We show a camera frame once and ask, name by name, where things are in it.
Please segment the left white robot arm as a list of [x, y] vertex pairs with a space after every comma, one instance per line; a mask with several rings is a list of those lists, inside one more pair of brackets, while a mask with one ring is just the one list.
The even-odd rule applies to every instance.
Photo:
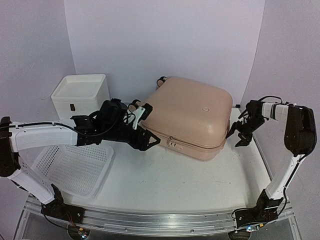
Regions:
[[146, 151], [160, 139], [140, 126], [153, 111], [148, 103], [119, 99], [103, 102], [89, 115], [42, 122], [0, 122], [0, 175], [48, 204], [57, 219], [67, 214], [61, 192], [94, 198], [105, 180], [112, 142]]

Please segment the pink hard-shell suitcase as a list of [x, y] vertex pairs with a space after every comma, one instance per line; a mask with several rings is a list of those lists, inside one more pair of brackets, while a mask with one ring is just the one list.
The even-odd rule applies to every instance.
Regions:
[[152, 106], [140, 125], [160, 138], [160, 146], [198, 160], [212, 160], [226, 143], [233, 107], [224, 89], [181, 77], [162, 77], [158, 89], [132, 110]]

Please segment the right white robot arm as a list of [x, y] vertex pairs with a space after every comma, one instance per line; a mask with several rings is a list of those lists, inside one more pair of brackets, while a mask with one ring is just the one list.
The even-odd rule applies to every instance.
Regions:
[[250, 100], [246, 104], [238, 121], [231, 125], [226, 138], [238, 132], [239, 141], [235, 147], [246, 147], [251, 143], [254, 131], [268, 120], [284, 123], [283, 144], [291, 154], [282, 170], [264, 190], [268, 199], [275, 201], [286, 196], [286, 190], [300, 164], [315, 149], [317, 128], [311, 108], [283, 102], [278, 96], [267, 95], [258, 100]]

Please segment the white perforated plastic basket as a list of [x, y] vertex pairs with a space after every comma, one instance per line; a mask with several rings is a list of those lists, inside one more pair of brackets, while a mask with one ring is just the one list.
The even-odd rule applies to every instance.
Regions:
[[20, 163], [38, 185], [80, 199], [93, 199], [108, 175], [114, 150], [107, 144], [53, 145], [23, 150]]

